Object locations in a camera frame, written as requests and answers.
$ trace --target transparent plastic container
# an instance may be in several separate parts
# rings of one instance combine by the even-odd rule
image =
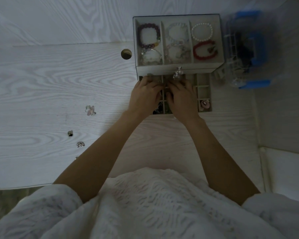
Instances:
[[[273,14],[237,12],[224,23],[225,77],[233,87],[261,88],[283,70],[278,24]]]

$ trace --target purple beaded bracelet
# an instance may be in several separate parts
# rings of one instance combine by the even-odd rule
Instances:
[[[141,42],[141,31],[144,28],[154,28],[156,30],[156,39],[157,42],[153,44],[143,44]],[[161,31],[159,30],[159,26],[156,24],[142,24],[137,28],[137,40],[138,40],[138,45],[143,48],[143,49],[150,49],[150,48],[155,48],[156,46],[159,45],[159,42],[161,41]]]

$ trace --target wood grain surface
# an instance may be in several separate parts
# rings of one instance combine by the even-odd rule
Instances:
[[[134,16],[274,9],[286,0],[0,0],[0,47],[133,40]]]
[[[127,108],[136,82],[132,42],[25,46],[0,52],[0,189],[52,183]],[[263,190],[251,93],[211,83],[202,113],[220,143]],[[85,107],[94,105],[96,115]],[[85,147],[77,148],[83,141]],[[110,176],[142,167],[204,177],[195,146],[173,115],[143,121]]]
[[[288,0],[275,14],[282,71],[272,77],[271,87],[255,90],[260,140],[263,146],[299,153],[299,0]]]

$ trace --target white shirt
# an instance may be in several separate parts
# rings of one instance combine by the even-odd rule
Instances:
[[[299,202],[257,194],[242,206],[176,171],[139,169],[108,178],[83,204],[48,185],[0,220],[0,238],[297,238]]]

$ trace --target silver bracelet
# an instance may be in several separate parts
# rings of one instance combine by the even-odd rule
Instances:
[[[208,26],[209,28],[210,28],[210,35],[209,35],[209,37],[208,38],[206,38],[206,39],[199,39],[199,38],[197,38],[195,35],[194,35],[194,29],[195,28],[197,28],[198,26],[200,26],[200,25],[206,25],[206,26]],[[193,39],[195,39],[195,40],[197,40],[198,42],[204,42],[204,41],[207,41],[207,40],[210,40],[211,39],[211,37],[213,36],[213,27],[212,27],[212,25],[210,24],[210,23],[200,23],[200,24],[196,24],[193,28],[192,28],[192,37],[193,37]]]
[[[155,51],[155,52],[157,52],[159,54],[159,60],[145,59],[144,56],[145,56],[145,54],[148,51]],[[141,63],[143,65],[161,65],[161,64],[163,64],[163,57],[162,57],[161,53],[159,51],[157,51],[156,49],[152,49],[152,48],[142,49],[142,52],[141,52]]]
[[[179,26],[180,28],[186,28],[187,40],[184,40],[184,39],[176,40],[169,35],[169,31],[171,30],[171,28],[176,27],[176,26]],[[165,32],[166,32],[166,35],[165,35],[166,39],[169,40],[172,44],[184,44],[185,42],[189,41],[187,25],[185,23],[173,23],[166,28]]]
[[[180,53],[175,56],[177,60],[173,60],[169,55],[169,49],[171,47],[176,47],[180,49]],[[191,50],[185,47],[183,44],[169,44],[166,46],[166,49],[164,49],[165,57],[167,58],[170,64],[173,64],[174,62],[176,62],[177,64],[184,62],[185,60],[190,58],[190,52]]]

